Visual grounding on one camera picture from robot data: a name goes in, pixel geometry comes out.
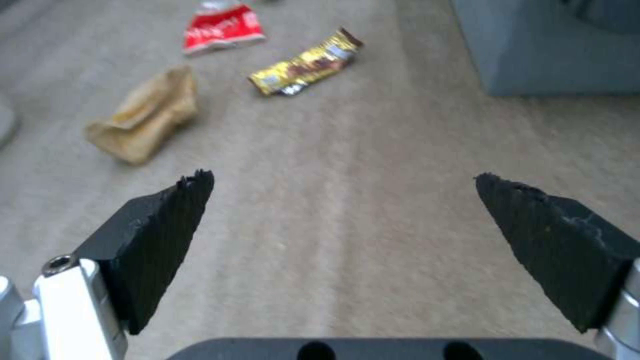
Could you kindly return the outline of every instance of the beige carpet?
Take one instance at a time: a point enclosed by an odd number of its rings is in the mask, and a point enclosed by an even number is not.
[[[216,174],[129,359],[224,336],[580,336],[520,267],[473,176],[575,197],[640,237],[637,97],[486,96],[447,0],[249,0],[268,41],[193,59],[197,1],[20,0],[0,15],[0,274],[23,294],[127,199]],[[296,97],[245,77],[345,26],[357,61]],[[200,116],[147,165],[85,142],[135,84],[190,63]]]

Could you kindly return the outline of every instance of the brown paper bag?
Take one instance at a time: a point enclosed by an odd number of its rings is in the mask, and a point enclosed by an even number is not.
[[[197,111],[195,80],[191,67],[183,65],[140,85],[115,115],[89,124],[84,134],[101,150],[138,165]]]

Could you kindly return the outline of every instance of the gray furniture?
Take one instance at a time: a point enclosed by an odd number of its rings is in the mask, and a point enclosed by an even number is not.
[[[452,3],[489,94],[640,92],[640,34],[620,11],[640,9],[636,0],[611,1],[617,12],[598,10],[605,2],[584,0]]]

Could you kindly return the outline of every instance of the black rubber pad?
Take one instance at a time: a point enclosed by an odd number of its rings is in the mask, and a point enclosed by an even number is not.
[[[476,178],[518,261],[580,332],[603,325],[640,243],[576,200],[493,174]]]
[[[78,249],[100,272],[119,319],[138,334],[180,267],[213,190],[211,171],[129,200]]]

